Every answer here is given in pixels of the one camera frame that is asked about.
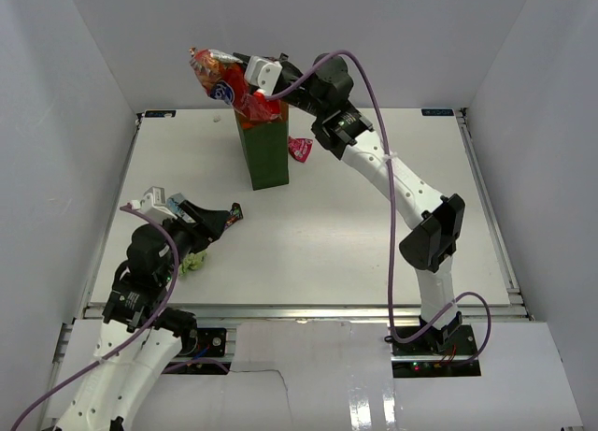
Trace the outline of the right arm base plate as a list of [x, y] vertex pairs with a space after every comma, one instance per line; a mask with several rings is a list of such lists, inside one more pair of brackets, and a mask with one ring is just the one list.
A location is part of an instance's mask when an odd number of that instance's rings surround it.
[[471, 325], [462, 325], [448, 344], [438, 348], [419, 338], [407, 344], [396, 342], [391, 335], [384, 340], [392, 349], [392, 374], [395, 379], [431, 379], [480, 377], [478, 360], [465, 363], [477, 352]]

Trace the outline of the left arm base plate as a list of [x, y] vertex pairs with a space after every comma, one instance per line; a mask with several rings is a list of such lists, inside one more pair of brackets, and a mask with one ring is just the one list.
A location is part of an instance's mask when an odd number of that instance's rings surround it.
[[196, 327], [182, 338], [177, 358], [219, 358], [226, 353], [227, 330], [220, 327]]

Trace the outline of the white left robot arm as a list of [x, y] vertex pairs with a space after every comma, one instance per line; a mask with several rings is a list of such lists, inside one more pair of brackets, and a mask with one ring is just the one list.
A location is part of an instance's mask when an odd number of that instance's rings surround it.
[[183, 195], [147, 193], [121, 211], [143, 221], [114, 273], [92, 361], [56, 430], [129, 430], [173, 358], [197, 344], [194, 316], [168, 307], [185, 258], [198, 255], [243, 217], [239, 204], [199, 208]]

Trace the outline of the large red candy bag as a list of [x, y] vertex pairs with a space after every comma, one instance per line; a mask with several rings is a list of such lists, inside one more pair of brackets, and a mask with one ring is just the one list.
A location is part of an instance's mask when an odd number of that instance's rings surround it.
[[210, 49], [190, 48], [190, 55], [190, 66], [207, 96], [224, 102], [242, 121], [266, 123], [282, 118], [279, 101], [266, 101], [261, 94], [254, 94], [240, 59]]

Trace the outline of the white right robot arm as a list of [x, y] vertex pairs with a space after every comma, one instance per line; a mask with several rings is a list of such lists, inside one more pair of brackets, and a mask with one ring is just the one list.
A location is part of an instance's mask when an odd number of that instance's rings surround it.
[[452, 256], [461, 235], [465, 203], [427, 184], [390, 150], [382, 121], [370, 122], [349, 100], [354, 86], [347, 51], [317, 57], [302, 73], [287, 55], [277, 59], [237, 53], [252, 93], [282, 100], [312, 115], [311, 130], [320, 145], [359, 172], [391, 204], [393, 218], [409, 229], [391, 241], [390, 255], [401, 254], [415, 270], [420, 290], [420, 329], [412, 340], [441, 355], [456, 342], [463, 319], [453, 290]]

